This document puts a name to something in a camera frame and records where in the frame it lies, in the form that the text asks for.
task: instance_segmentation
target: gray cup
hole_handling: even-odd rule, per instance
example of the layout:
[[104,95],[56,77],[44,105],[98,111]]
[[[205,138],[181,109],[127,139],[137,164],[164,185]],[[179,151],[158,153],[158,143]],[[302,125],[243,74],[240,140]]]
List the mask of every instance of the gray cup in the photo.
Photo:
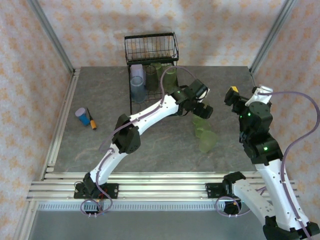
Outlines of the gray cup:
[[146,99],[144,80],[140,76],[134,76],[130,80],[131,98],[136,103],[142,103]]

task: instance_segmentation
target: gray floor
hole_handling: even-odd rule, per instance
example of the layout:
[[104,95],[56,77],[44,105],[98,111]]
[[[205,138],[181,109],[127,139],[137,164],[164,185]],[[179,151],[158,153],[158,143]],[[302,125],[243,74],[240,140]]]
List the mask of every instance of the gray floor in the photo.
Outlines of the gray floor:
[[[201,153],[194,133],[192,114],[167,117],[141,136],[141,147],[124,158],[115,172],[229,172],[254,171],[239,141],[238,116],[224,104],[230,86],[240,94],[252,95],[249,71],[244,66],[188,66],[210,88],[207,101],[213,107],[209,119],[218,143]],[[180,85],[192,78],[179,69]],[[83,126],[75,117],[80,107],[88,107],[97,130]],[[67,118],[55,172],[89,172],[103,157],[101,142],[110,134],[121,114],[130,115],[129,79],[126,67],[83,67]]]
[[265,240],[250,212],[223,217],[215,211],[111,211],[88,219],[79,211],[38,211],[29,240]]

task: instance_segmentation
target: marble tabletop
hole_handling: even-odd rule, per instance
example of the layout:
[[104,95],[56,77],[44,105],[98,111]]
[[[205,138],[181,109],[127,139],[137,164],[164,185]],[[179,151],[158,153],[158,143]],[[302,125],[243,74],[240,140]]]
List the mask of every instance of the marble tabletop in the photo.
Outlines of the marble tabletop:
[[[125,157],[115,172],[235,172],[254,171],[239,143],[238,116],[224,104],[230,86],[252,95],[253,83],[245,66],[188,66],[210,88],[206,100],[213,107],[208,120],[218,142],[208,153],[199,151],[192,114],[170,116],[141,136],[140,148]],[[193,79],[179,69],[180,85]],[[75,116],[78,108],[89,108],[97,129],[83,126]],[[104,156],[100,144],[115,129],[121,114],[130,115],[129,79],[125,66],[82,67],[67,117],[54,172],[89,172]]]

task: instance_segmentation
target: patterned wall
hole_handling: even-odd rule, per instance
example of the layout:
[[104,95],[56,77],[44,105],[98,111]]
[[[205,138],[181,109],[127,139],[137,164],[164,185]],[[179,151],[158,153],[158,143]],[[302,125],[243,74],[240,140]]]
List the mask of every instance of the patterned wall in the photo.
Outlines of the patterned wall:
[[[319,16],[317,0],[298,1],[259,68],[256,84],[265,84],[275,91],[300,91],[312,96],[320,105]],[[284,150],[313,128],[316,111],[300,96],[273,96],[271,101],[272,134]],[[292,149],[286,167],[291,178],[298,180],[303,209],[320,225],[319,143],[320,129]]]
[[74,67],[124,66],[124,35],[175,32],[179,65],[250,66],[285,0],[40,0]]
[[15,233],[70,75],[26,0],[0,1],[0,239]]

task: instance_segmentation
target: wire dish rack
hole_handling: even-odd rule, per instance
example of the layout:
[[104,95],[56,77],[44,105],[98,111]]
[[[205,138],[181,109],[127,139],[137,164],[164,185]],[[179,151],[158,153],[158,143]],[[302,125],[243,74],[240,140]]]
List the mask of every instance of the wire dish rack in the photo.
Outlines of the wire dish rack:
[[144,102],[136,103],[132,101],[130,66],[142,64],[146,67],[152,63],[161,63],[162,66],[177,65],[179,49],[174,32],[125,36],[124,48],[129,77],[130,114],[132,115],[155,104],[161,99],[162,93],[159,87],[155,92],[147,92]]

